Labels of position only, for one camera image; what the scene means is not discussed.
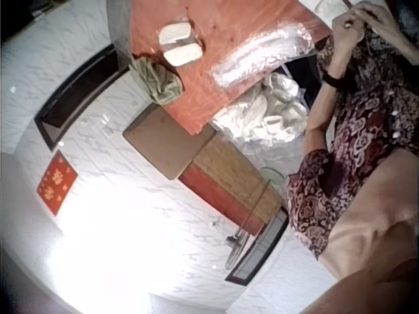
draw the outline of clear plastic bag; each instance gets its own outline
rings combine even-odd
[[[282,145],[306,129],[308,109],[303,94],[293,79],[273,72],[222,109],[212,122],[238,147]]]
[[[157,35],[165,59],[173,66],[179,67],[202,58],[202,43],[187,18],[166,25]]]
[[[302,24],[282,24],[246,41],[215,65],[211,74],[220,87],[229,88],[257,73],[314,52],[310,32]]]

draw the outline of black watch strap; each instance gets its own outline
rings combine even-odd
[[[323,76],[323,81],[325,81],[328,85],[337,88],[338,90],[345,89],[346,80],[344,77],[337,79],[334,77],[331,77],[328,73],[325,73]]]

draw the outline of green cloth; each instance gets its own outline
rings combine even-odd
[[[132,60],[130,70],[135,82],[153,103],[165,105],[183,94],[181,79],[151,58]]]

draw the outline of wooden table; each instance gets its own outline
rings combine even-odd
[[[298,0],[133,0],[131,15],[132,53],[156,56],[160,52],[158,31],[186,18],[204,43],[204,57],[175,70],[185,93],[165,109],[191,134],[197,134],[215,114],[255,84],[263,75],[233,88],[216,85],[210,69],[250,37],[281,22],[303,23],[318,42],[329,29]]]

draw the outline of floral print shirt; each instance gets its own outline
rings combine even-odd
[[[318,55],[320,73],[326,71],[332,53],[330,38]],[[418,156],[419,71],[418,82],[409,80],[400,62],[396,49],[367,32],[348,68],[355,89],[338,97],[331,150],[310,152],[299,171],[289,176],[290,225],[316,258],[377,165],[395,147]]]

